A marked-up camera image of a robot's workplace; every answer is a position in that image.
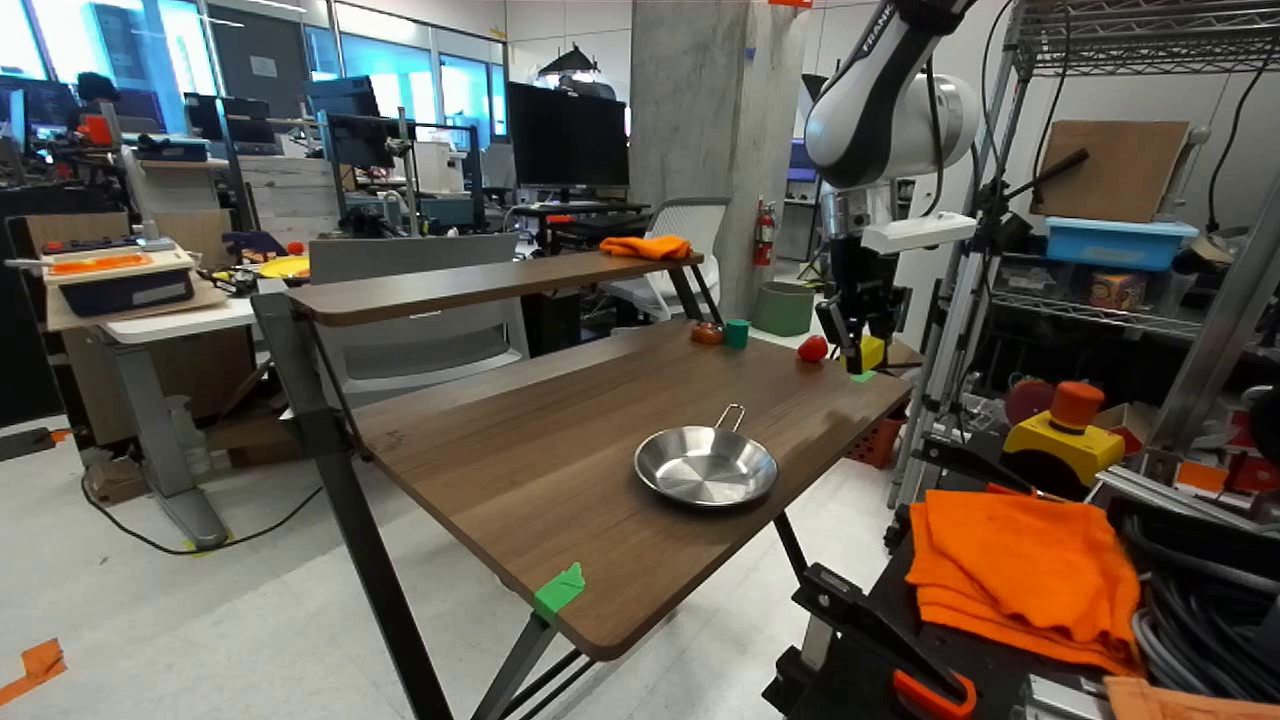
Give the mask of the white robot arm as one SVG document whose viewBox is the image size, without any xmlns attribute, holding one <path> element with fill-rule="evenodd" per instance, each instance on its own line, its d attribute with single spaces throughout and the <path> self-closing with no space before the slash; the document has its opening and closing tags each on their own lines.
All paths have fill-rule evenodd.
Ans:
<svg viewBox="0 0 1280 720">
<path fill-rule="evenodd" d="M 880 0 L 846 63 L 818 86 L 806 114 L 806 152 L 820 174 L 830 237 L 820 322 L 847 370 L 870 370 L 861 336 L 889 336 L 889 278 L 865 244 L 880 178 L 950 172 L 979 130 L 977 91 L 931 66 L 977 0 Z"/>
</svg>

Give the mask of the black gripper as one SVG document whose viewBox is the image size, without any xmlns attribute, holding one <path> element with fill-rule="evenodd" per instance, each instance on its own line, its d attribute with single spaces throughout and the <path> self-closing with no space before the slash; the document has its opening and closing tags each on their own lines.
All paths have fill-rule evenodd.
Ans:
<svg viewBox="0 0 1280 720">
<path fill-rule="evenodd" d="M 904 322 L 907 286 L 892 285 L 896 261 L 865 247 L 861 240 L 831 240 L 830 257 L 835 302 L 820 296 L 818 320 L 846 369 L 861 376 L 861 338 L 847 332 L 847 322 L 870 322 L 876 338 L 892 338 L 892 332 Z"/>
</svg>

